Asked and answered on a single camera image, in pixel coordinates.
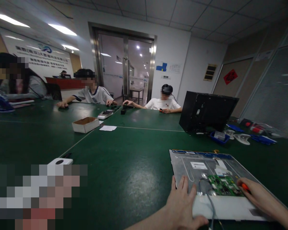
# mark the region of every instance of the reception desk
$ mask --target reception desk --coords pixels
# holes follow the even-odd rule
[[[79,89],[85,88],[85,85],[75,78],[52,78],[52,77],[45,77],[47,83],[50,84],[57,84],[60,86],[61,90],[63,89]]]

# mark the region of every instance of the green circuit board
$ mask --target green circuit board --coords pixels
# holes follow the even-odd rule
[[[218,196],[244,196],[229,176],[208,175],[208,179]]]

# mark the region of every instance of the person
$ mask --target person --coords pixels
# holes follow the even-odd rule
[[[75,76],[88,87],[80,90],[77,94],[68,97],[62,102],[58,102],[58,107],[66,108],[68,107],[68,103],[72,102],[73,100],[82,101],[84,99],[87,101],[87,103],[117,105],[117,102],[113,100],[109,92],[104,87],[97,85],[95,74],[92,70],[79,69]]]
[[[123,104],[127,103],[139,109],[154,109],[160,110],[164,113],[179,113],[182,112],[182,107],[173,99],[169,99],[172,95],[173,87],[165,84],[161,88],[161,99],[152,98],[145,106],[140,106],[133,101],[125,100]]]
[[[241,185],[246,184],[250,193],[245,191]],[[262,185],[246,178],[237,181],[244,195],[260,210],[279,221],[288,229],[288,210],[279,203]],[[196,186],[193,184],[188,194],[188,177],[182,176],[176,189],[175,177],[172,177],[172,189],[167,198],[166,205],[150,217],[132,225],[126,230],[138,229],[193,229],[209,223],[204,216],[192,217],[192,206],[196,197]]]
[[[9,53],[0,53],[0,90],[7,94],[8,100],[23,98],[44,98],[47,93],[45,82],[22,59]]]
[[[60,73],[60,77],[61,78],[65,78],[65,75],[67,74],[67,72],[65,70],[63,70],[61,73]]]

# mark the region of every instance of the blue logo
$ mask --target blue logo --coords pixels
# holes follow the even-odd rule
[[[41,51],[47,51],[48,53],[52,53],[52,50],[49,46],[43,46],[42,44],[38,44],[38,47]]]

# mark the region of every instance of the red decoration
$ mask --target red decoration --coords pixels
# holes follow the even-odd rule
[[[235,80],[237,77],[238,77],[238,75],[236,74],[235,70],[232,69],[228,74],[225,75],[224,81],[225,81],[226,85],[228,85],[233,80]]]

